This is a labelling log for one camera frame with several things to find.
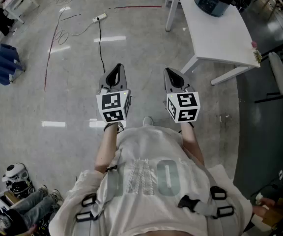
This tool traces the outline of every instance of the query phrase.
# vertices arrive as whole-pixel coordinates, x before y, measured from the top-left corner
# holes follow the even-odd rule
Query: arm
[[[72,235],[75,216],[82,209],[82,200],[86,195],[98,190],[106,168],[115,157],[117,126],[117,123],[113,124],[104,132],[95,162],[95,171],[82,172],[74,188],[68,191],[63,205],[49,224],[51,236]]]
[[[98,150],[94,169],[103,174],[106,172],[107,167],[115,157],[117,127],[117,123],[107,127]]]
[[[183,147],[192,154],[202,165],[205,165],[204,158],[200,151],[196,135],[192,126],[187,122],[181,123]]]

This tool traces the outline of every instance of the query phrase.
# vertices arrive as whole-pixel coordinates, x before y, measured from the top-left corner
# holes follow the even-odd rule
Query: sneaker
[[[153,126],[153,119],[149,116],[145,117],[142,121],[142,126]]]
[[[48,188],[45,185],[42,185],[39,190],[42,190],[44,192],[44,196],[48,195]]]
[[[51,196],[54,197],[55,201],[57,202],[58,205],[62,205],[64,202],[64,198],[62,197],[62,195],[60,194],[60,192],[58,190],[54,190],[51,193]]]

